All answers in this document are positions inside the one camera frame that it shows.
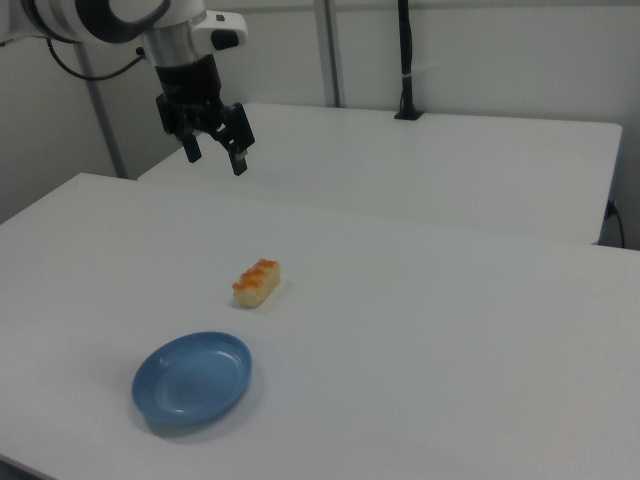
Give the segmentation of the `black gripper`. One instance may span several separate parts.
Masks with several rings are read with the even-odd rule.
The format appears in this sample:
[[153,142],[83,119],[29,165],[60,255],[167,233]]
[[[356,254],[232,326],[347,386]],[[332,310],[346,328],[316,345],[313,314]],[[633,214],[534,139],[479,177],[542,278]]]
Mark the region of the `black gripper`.
[[225,106],[221,80],[212,55],[186,65],[157,67],[163,93],[156,98],[163,128],[181,141],[187,159],[195,163],[202,153],[194,131],[211,133],[227,151],[235,176],[247,170],[246,155],[255,143],[242,104]]

